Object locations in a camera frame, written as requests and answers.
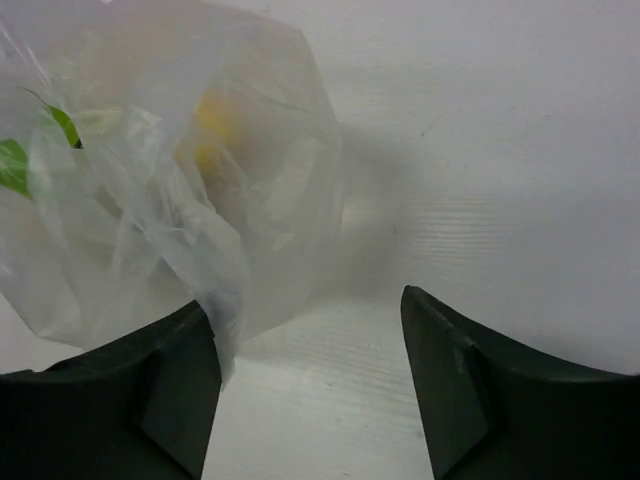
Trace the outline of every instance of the white table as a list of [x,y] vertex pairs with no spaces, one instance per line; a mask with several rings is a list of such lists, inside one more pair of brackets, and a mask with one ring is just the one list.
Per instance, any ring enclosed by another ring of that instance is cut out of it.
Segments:
[[[353,195],[331,300],[244,346],[204,478],[431,478],[407,283],[547,352],[640,370],[639,6],[226,3],[307,35]],[[3,370],[73,353],[2,312]]]

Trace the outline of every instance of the yellow object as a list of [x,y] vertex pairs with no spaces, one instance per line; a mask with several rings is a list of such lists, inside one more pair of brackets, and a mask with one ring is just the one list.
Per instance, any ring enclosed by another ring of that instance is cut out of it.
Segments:
[[193,154],[203,176],[216,171],[222,160],[222,149],[232,148],[238,139],[237,112],[231,104],[229,97],[207,90],[193,115],[191,133],[194,136],[182,142],[174,156],[180,165],[184,166],[188,155]]

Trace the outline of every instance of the green leaf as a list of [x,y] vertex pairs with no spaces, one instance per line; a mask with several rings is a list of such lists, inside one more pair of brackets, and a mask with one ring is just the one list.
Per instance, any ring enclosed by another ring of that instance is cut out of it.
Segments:
[[0,141],[0,185],[31,198],[27,189],[27,154],[12,138]]
[[64,113],[59,108],[56,108],[51,105],[49,105],[49,110],[51,110],[51,115],[53,116],[53,119],[56,122],[58,122],[58,124],[62,128],[62,131],[64,132],[65,137],[67,137],[67,141],[69,142],[69,145],[74,147],[80,140],[80,137],[78,136],[78,131],[76,130],[76,126],[73,124],[73,122],[69,118],[69,115]]

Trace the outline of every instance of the translucent plastic bag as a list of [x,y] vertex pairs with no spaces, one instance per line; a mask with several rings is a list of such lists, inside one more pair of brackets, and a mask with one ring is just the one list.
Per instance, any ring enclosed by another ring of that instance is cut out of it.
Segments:
[[331,106],[295,29],[197,0],[101,8],[38,60],[3,19],[0,140],[28,162],[24,191],[0,187],[0,290],[36,334],[84,348],[195,297],[228,377],[331,253]]

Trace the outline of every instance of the white surface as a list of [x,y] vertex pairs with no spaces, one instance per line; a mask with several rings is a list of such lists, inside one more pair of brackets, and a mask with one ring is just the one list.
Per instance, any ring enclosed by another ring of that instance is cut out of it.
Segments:
[[[205,478],[430,478],[406,283],[545,351],[640,370],[637,2],[227,3],[304,30],[354,182],[333,301],[245,345]],[[65,353],[2,325],[0,361]]]

